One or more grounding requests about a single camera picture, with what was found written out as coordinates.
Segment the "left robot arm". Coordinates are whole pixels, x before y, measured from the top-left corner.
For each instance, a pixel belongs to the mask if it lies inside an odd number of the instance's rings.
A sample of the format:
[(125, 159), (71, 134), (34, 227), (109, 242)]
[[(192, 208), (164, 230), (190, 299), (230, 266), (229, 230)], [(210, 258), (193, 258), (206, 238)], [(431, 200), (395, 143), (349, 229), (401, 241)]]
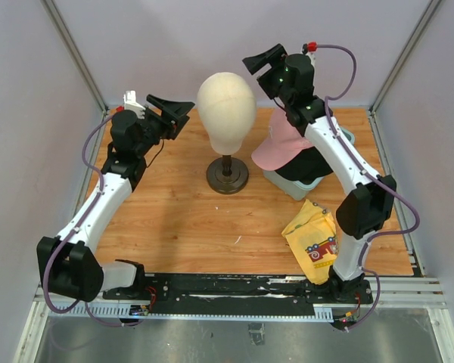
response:
[(147, 290), (142, 264), (118, 259), (101, 265), (95, 257), (98, 243), (119, 207), (137, 188), (148, 163), (148, 151), (165, 140), (174, 140), (194, 108), (190, 101), (168, 101), (153, 95), (146, 105), (127, 91), (123, 106), (104, 123), (110, 126), (107, 158), (88, 199), (72, 220), (54, 237), (43, 237), (36, 248), (41, 285), (51, 294), (90, 303), (100, 293), (120, 288), (130, 299)]

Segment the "pink sport baseball cap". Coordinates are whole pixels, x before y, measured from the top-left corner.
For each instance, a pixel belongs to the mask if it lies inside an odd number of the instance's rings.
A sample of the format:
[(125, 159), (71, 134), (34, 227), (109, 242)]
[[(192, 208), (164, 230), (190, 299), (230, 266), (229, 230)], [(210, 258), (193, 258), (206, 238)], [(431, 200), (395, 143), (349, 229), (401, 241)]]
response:
[(275, 171), (312, 146), (288, 122), (285, 113), (281, 109), (275, 109), (269, 119), (268, 135), (253, 151), (251, 158), (261, 169)]

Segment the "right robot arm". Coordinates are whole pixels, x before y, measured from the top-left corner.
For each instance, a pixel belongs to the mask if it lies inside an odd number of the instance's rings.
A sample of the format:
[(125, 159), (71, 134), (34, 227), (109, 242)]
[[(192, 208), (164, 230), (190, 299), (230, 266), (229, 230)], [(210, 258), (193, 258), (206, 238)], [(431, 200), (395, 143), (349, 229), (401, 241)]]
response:
[(267, 97), (279, 99), (288, 122), (320, 152), (337, 176), (345, 198), (336, 211), (342, 231), (337, 259), (330, 267), (322, 292), (343, 303), (370, 287), (365, 280), (366, 255), (374, 238), (390, 218), (396, 181), (372, 168), (347, 140), (328, 106), (315, 94), (314, 42), (289, 54), (277, 44), (246, 57), (243, 64), (257, 76)]

